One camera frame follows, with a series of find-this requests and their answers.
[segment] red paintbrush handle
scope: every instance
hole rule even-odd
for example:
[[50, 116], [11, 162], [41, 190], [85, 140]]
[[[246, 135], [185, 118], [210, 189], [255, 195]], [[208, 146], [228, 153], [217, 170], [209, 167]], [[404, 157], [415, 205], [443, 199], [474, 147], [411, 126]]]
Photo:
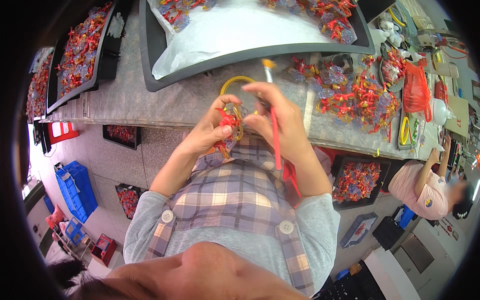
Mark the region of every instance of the red paintbrush handle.
[[282, 169], [282, 158], [280, 157], [280, 140], [278, 139], [278, 123], [276, 121], [276, 114], [273, 107], [270, 108], [270, 115], [272, 117], [273, 127], [273, 147], [275, 149], [275, 163], [276, 169]]

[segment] gray table surface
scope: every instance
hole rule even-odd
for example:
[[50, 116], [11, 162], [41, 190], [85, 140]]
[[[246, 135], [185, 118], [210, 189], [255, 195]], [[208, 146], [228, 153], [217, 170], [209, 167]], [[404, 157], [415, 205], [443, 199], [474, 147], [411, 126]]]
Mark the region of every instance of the gray table surface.
[[[156, 93], [150, 93], [144, 84], [139, 44], [138, 2], [135, 1], [125, 25], [116, 79], [102, 84], [97, 91], [83, 93], [79, 99], [70, 100], [43, 121], [192, 128], [229, 78], [244, 75], [256, 81], [265, 80], [260, 60], [248, 60], [214, 69], [213, 75], [194, 75]], [[303, 53], [298, 57], [316, 64], [321, 58], [319, 53]], [[368, 130], [356, 130], [351, 124], [334, 123], [333, 114], [322, 115], [316, 111], [318, 99], [315, 93], [305, 83], [292, 81], [285, 72], [286, 68], [293, 66], [291, 55], [279, 56], [275, 61], [277, 68], [274, 82], [290, 101], [302, 109], [304, 126], [313, 144], [371, 155], [376, 155], [378, 150], [383, 157], [421, 160], [426, 160], [432, 146], [437, 145], [435, 136], [438, 126], [427, 124], [423, 147], [419, 146], [414, 152], [399, 150], [396, 141], [400, 117], [394, 118], [392, 122], [391, 143], [385, 141], [379, 132], [368, 134]], [[240, 86], [241, 83], [232, 85], [228, 93], [239, 96], [246, 108], [252, 111], [254, 98], [240, 91]]]

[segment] black hair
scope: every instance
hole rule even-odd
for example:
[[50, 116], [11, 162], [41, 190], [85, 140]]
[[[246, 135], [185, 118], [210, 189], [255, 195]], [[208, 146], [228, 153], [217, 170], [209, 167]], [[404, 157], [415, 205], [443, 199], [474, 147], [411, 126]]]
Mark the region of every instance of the black hair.
[[53, 276], [61, 289], [67, 293], [76, 286], [73, 280], [77, 276], [80, 277], [80, 285], [77, 290], [68, 297], [70, 300], [87, 300], [98, 299], [103, 297], [132, 299], [125, 293], [112, 288], [105, 284], [102, 280], [86, 274], [85, 265], [78, 259], [66, 259], [58, 261], [54, 264], [47, 265], [47, 269]]
[[466, 219], [473, 205], [473, 185], [469, 182], [465, 188], [463, 188], [463, 197], [460, 203], [453, 206], [452, 214], [459, 219]]

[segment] white button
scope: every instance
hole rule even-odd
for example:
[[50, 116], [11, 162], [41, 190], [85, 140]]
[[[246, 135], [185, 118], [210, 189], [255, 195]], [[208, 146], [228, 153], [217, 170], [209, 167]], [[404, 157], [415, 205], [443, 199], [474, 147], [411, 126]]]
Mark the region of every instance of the white button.
[[171, 210], [166, 210], [162, 213], [162, 221], [165, 223], [170, 223], [173, 220], [173, 212]]
[[282, 221], [278, 226], [280, 227], [281, 233], [290, 234], [293, 232], [293, 223], [290, 221]]

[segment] plaid shirt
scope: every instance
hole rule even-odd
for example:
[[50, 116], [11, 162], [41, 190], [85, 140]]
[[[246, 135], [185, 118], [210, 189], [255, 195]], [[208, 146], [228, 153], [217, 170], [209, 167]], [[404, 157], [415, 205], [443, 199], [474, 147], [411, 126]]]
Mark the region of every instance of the plaid shirt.
[[226, 160], [215, 151], [199, 158], [185, 186], [170, 196], [163, 210], [174, 218], [159, 219], [145, 259], [162, 257], [173, 230], [227, 226], [279, 239], [295, 288], [307, 296], [315, 291], [307, 256], [297, 231], [280, 231], [288, 220], [296, 225], [295, 211], [285, 201], [282, 174], [262, 141], [243, 138]]

